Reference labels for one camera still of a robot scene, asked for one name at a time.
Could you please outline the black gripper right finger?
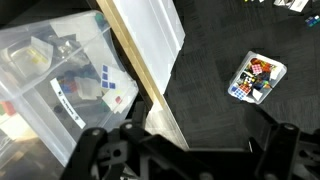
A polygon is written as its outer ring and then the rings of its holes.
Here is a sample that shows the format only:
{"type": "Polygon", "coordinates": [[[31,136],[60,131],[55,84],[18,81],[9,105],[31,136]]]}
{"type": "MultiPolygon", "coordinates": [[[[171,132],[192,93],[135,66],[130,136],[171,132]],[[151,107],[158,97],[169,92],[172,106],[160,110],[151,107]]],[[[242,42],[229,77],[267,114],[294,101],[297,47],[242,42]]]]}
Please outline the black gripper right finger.
{"type": "Polygon", "coordinates": [[[316,179],[320,176],[319,135],[282,123],[273,126],[254,171],[257,180],[305,180],[294,172],[302,165],[316,179]]]}

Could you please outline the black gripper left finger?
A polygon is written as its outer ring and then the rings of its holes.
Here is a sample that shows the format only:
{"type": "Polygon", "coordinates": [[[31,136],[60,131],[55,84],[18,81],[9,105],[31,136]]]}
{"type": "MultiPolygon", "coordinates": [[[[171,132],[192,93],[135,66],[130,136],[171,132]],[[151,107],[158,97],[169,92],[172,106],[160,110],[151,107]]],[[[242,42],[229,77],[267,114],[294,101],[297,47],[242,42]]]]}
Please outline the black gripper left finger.
{"type": "Polygon", "coordinates": [[[144,129],[147,108],[134,104],[129,119],[107,132],[100,127],[85,130],[75,146],[59,180],[120,180],[141,178],[139,141],[150,136],[144,129]]]}

